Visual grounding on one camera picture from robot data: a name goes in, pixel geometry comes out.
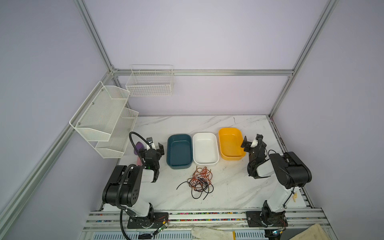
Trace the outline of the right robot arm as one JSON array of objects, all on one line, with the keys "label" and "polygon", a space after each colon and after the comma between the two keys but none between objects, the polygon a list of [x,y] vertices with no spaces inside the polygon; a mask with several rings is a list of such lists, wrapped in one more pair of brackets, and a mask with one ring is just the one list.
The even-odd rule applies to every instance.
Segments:
[{"label": "right robot arm", "polygon": [[249,227],[270,228],[265,233],[269,240],[279,240],[287,229],[286,208],[292,197],[312,180],[309,168],[294,152],[279,154],[267,150],[263,135],[252,142],[244,138],[241,148],[249,154],[247,172],[254,179],[275,176],[278,183],[272,195],[264,201],[260,211],[246,212]]}]

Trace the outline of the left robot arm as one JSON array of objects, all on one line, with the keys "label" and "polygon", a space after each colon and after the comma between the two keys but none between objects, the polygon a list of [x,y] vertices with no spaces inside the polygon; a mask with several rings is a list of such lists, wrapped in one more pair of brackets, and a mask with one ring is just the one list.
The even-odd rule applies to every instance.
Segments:
[{"label": "left robot arm", "polygon": [[102,193],[102,201],[117,207],[120,210],[119,225],[123,237],[129,240],[123,225],[123,213],[126,213],[131,220],[146,224],[150,228],[155,223],[154,208],[151,203],[139,199],[139,193],[143,174],[155,183],[160,174],[160,159],[165,154],[164,146],[159,144],[157,149],[153,139],[144,139],[136,132],[129,133],[129,140],[138,154],[140,166],[131,164],[117,165]]}]

